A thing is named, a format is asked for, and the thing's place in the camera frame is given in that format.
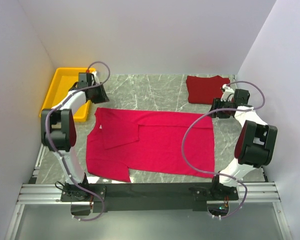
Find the bright red t-shirt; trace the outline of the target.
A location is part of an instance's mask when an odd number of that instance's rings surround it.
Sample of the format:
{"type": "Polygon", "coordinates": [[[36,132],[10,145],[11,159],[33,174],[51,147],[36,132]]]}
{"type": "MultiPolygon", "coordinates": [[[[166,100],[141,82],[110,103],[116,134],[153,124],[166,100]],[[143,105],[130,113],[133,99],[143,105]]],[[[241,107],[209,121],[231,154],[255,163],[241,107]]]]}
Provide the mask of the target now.
{"type": "Polygon", "coordinates": [[[197,113],[99,107],[87,136],[87,171],[130,182],[130,170],[212,178],[213,122],[197,113]]]}

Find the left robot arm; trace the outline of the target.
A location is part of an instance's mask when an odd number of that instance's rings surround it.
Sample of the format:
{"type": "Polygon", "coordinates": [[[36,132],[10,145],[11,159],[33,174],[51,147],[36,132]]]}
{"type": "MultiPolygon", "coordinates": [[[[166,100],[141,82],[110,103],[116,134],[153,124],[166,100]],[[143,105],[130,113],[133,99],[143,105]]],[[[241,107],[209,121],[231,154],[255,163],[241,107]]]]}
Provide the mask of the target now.
{"type": "Polygon", "coordinates": [[[59,103],[41,110],[41,143],[59,160],[65,177],[62,192],[75,201],[103,201],[103,197],[91,189],[79,163],[75,151],[77,132],[74,115],[87,102],[99,104],[109,101],[103,86],[105,82],[100,81],[96,70],[80,72],[78,80],[59,103]]]}

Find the yellow plastic tray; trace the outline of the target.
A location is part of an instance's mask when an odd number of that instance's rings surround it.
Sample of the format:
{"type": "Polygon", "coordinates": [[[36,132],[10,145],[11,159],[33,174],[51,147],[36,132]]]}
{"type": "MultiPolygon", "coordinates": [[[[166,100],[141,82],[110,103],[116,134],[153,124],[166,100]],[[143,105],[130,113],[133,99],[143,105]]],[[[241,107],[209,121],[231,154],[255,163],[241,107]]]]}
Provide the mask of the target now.
{"type": "MultiPolygon", "coordinates": [[[[56,69],[45,100],[43,109],[51,109],[59,104],[68,94],[68,91],[73,85],[79,81],[79,73],[85,73],[85,67],[59,67],[56,69]]],[[[75,114],[73,114],[74,122],[86,122],[88,118],[91,101],[86,102],[81,106],[75,114]]]]}

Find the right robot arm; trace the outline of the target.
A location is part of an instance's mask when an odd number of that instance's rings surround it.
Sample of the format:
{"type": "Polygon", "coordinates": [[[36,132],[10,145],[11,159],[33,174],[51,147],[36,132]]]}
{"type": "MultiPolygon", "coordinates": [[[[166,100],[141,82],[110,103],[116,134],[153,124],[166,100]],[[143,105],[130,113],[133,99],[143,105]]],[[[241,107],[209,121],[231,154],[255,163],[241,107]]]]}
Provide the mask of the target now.
{"type": "Polygon", "coordinates": [[[234,159],[212,179],[209,193],[216,200],[228,199],[237,194],[237,180],[242,180],[249,172],[267,166],[273,157],[278,129],[267,124],[248,105],[250,93],[244,89],[232,89],[224,85],[222,96],[214,98],[212,118],[228,119],[233,117],[241,125],[241,132],[234,148],[234,159]]]}

